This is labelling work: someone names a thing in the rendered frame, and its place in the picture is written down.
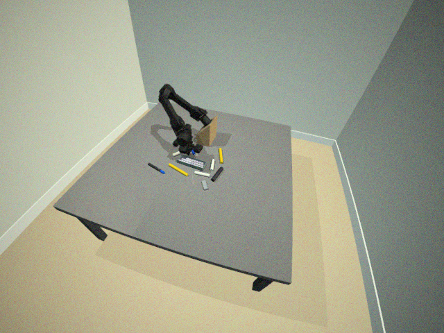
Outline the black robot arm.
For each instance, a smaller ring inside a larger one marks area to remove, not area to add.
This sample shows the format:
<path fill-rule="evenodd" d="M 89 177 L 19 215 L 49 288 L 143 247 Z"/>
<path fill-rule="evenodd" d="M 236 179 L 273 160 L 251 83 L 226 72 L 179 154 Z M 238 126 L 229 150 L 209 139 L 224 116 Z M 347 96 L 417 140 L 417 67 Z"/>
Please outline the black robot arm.
<path fill-rule="evenodd" d="M 182 117 L 176 114 L 169 100 L 175 101 L 179 106 L 189 111 L 190 116 L 197 122 L 200 120 L 200 122 L 205 125 L 204 127 L 206 127 L 206 125 L 211 123 L 212 120 L 210 120 L 207 117 L 206 110 L 198 106 L 192 106 L 182 97 L 177 95 L 175 90 L 172 88 L 170 84 L 165 84 L 164 86 L 162 86 L 162 88 L 159 90 L 159 93 L 160 94 L 158 100 L 162 104 L 163 108 L 165 109 L 166 113 L 169 116 L 170 125 L 180 145 L 179 153 L 186 154 L 191 150 L 191 147 L 188 142 L 189 138 L 191 137 L 191 126 L 190 124 L 185 125 L 184 120 L 182 119 Z"/>

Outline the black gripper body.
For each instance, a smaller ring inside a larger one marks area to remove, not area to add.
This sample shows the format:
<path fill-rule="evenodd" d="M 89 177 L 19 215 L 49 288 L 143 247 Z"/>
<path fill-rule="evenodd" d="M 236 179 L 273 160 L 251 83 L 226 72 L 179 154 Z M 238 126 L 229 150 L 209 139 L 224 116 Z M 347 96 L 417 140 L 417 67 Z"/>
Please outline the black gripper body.
<path fill-rule="evenodd" d="M 193 152 L 195 152 L 195 153 L 200 153 L 201 150 L 203 149 L 203 145 L 196 144 L 196 145 L 194 146 L 194 144 L 192 144 L 192 143 L 193 143 L 193 141 L 192 141 L 192 137 L 193 137 L 193 136 L 191 136 L 191 137 L 189 138 L 189 141 L 188 141 L 188 142 L 189 142 L 189 145 L 190 145 L 190 147 L 191 147 L 191 150 L 193 149 Z M 179 145 L 177 139 L 174 140 L 173 145 L 174 145 L 174 146 L 178 146 L 178 145 Z"/>

